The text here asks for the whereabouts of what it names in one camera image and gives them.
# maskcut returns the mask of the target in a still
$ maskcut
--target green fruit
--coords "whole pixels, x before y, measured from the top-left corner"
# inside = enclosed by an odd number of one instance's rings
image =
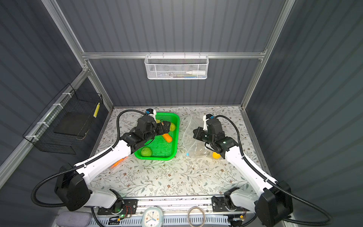
[[[176,126],[174,125],[174,123],[170,122],[170,131],[174,131],[176,129]]]
[[[152,155],[152,151],[150,148],[148,147],[144,147],[142,150],[141,150],[141,156],[144,156],[144,157],[150,157]]]

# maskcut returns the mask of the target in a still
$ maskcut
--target gray cushion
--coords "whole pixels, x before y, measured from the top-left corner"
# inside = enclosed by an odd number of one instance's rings
[[[91,218],[92,215],[89,213],[66,211],[58,216],[56,223],[62,227],[86,227]]]

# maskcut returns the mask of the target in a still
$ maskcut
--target clock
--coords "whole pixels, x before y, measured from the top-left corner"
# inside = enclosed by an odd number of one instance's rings
[[[163,211],[158,207],[150,207],[145,210],[141,219],[142,227],[161,227],[163,224]]]

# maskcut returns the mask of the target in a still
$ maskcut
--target yellow fruit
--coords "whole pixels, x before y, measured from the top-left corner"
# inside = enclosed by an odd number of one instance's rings
[[[213,152],[212,157],[215,159],[219,159],[221,157],[221,155],[218,154],[217,152]]]
[[[176,126],[174,125],[174,123],[170,122],[170,131],[174,131],[176,129]]]

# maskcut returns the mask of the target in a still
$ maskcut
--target clock face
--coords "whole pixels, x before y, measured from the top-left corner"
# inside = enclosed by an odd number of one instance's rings
[[[143,224],[145,227],[161,226],[162,214],[158,210],[146,210],[144,214]]]

